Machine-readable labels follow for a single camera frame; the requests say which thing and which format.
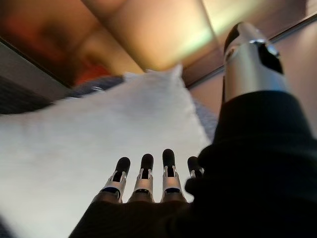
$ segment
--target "ceiling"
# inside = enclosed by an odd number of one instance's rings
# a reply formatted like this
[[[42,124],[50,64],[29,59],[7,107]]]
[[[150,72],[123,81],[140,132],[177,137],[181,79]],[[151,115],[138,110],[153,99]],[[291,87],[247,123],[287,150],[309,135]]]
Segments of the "ceiling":
[[[272,37],[316,11],[317,0],[1,0],[0,37],[67,86],[178,62],[189,85],[222,65],[237,22]]]

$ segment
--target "white pillow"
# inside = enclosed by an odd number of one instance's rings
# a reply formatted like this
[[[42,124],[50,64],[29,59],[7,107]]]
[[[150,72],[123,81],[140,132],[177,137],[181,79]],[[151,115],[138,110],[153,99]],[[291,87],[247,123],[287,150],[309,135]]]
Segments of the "white pillow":
[[[181,71],[177,66],[127,74],[128,82],[106,92],[1,116],[0,215],[13,233],[18,238],[67,237],[123,156],[131,160],[124,201],[146,153],[154,156],[156,202],[162,193],[164,149],[175,152],[184,185],[187,159],[210,142]]]

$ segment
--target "silver metal cylinder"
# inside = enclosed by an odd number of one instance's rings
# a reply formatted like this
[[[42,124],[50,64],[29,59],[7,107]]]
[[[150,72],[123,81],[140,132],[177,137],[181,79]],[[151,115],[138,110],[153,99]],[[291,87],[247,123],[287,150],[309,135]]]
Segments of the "silver metal cylinder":
[[[288,92],[275,47],[249,23],[239,23],[235,30],[224,55],[224,101],[257,91]]]

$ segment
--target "black fabric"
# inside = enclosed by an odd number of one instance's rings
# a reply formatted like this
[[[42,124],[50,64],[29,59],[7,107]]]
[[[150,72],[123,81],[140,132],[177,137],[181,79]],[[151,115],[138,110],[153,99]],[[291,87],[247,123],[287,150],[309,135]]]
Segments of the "black fabric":
[[[50,104],[46,98],[0,76],[0,114],[32,112]]]
[[[198,163],[192,204],[92,204],[71,237],[317,237],[317,143],[292,96],[225,103]]]

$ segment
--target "black sleeve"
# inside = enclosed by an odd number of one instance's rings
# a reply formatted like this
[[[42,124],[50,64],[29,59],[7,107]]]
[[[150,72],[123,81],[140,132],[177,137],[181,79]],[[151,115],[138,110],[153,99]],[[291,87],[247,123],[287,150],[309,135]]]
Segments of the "black sleeve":
[[[165,220],[170,237],[317,237],[317,143],[297,100],[282,92],[222,105],[213,145],[190,179],[190,208]]]

